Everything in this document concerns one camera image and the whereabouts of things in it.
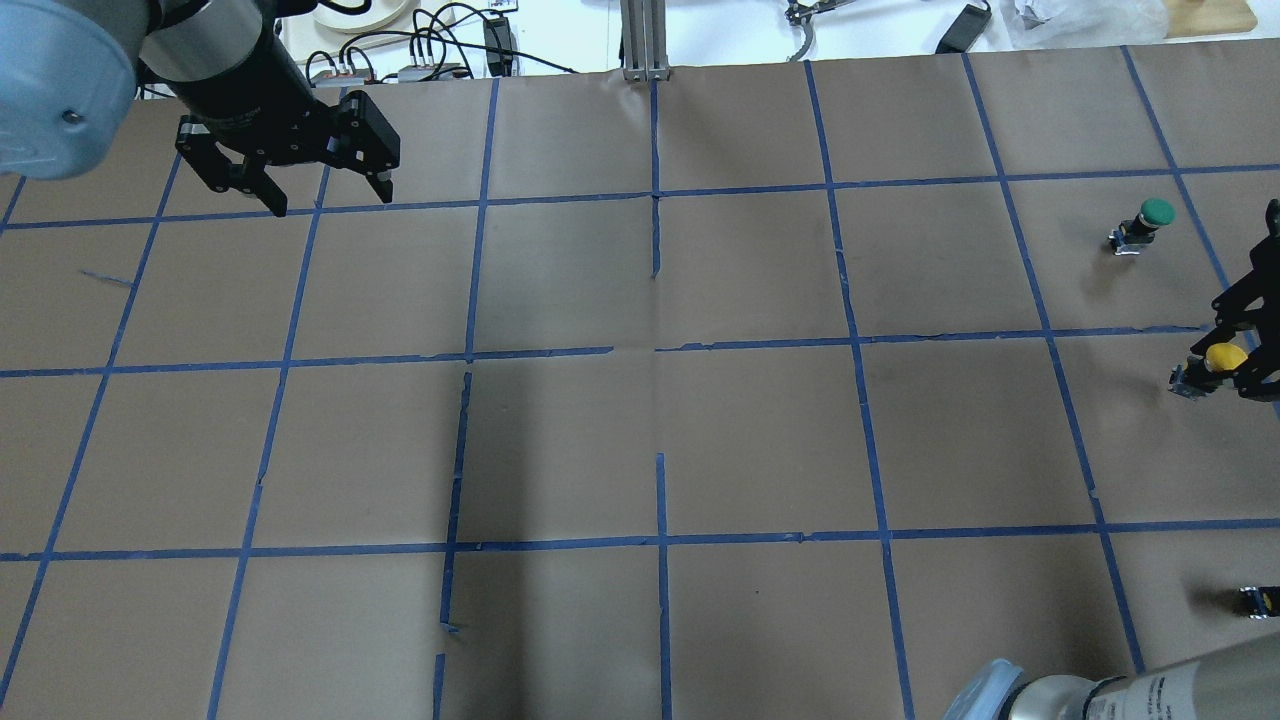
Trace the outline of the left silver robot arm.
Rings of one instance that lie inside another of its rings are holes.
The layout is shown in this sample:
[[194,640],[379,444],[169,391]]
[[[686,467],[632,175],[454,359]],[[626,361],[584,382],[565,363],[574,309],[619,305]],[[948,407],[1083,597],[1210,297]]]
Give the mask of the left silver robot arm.
[[323,102],[275,23],[315,1],[5,1],[1,169],[63,181],[108,155],[146,79],[187,113],[175,150],[215,193],[288,209],[271,167],[320,163],[393,199],[401,137],[361,90]]

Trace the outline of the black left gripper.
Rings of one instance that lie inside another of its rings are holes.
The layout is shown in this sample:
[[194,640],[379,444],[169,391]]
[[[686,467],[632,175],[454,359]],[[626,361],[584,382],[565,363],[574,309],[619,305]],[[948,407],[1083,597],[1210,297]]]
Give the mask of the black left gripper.
[[[234,190],[285,217],[288,197],[266,167],[321,161],[362,176],[381,202],[393,201],[398,132],[362,90],[334,108],[321,102],[280,41],[260,40],[236,67],[170,87],[189,109],[175,150],[212,192]],[[246,159],[233,161],[223,149]]]

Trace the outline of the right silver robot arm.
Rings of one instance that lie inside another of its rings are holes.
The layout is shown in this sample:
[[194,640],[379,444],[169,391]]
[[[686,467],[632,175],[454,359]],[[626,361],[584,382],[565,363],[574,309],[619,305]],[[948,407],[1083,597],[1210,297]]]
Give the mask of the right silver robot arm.
[[[1229,383],[1272,402],[1277,383],[1277,223],[1251,251],[1251,269],[1211,302],[1215,328],[1170,375],[1170,389],[1203,397]],[[1202,653],[1134,676],[1029,679],[1005,659],[987,664],[946,719],[1275,719],[1276,634]]]

